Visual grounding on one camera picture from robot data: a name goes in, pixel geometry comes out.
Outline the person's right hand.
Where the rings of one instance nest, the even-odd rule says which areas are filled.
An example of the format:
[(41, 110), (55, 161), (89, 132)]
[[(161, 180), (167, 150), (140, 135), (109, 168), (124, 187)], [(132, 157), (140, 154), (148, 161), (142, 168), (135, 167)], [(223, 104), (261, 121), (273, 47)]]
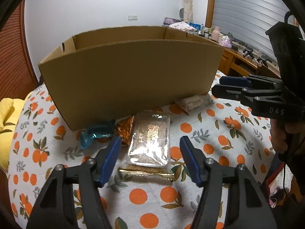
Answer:
[(304, 122), (284, 124), (276, 119), (271, 119), (270, 123), (271, 143), (276, 152), (283, 154), (292, 146), (287, 139), (289, 134), (297, 136), (297, 146), (304, 145)]

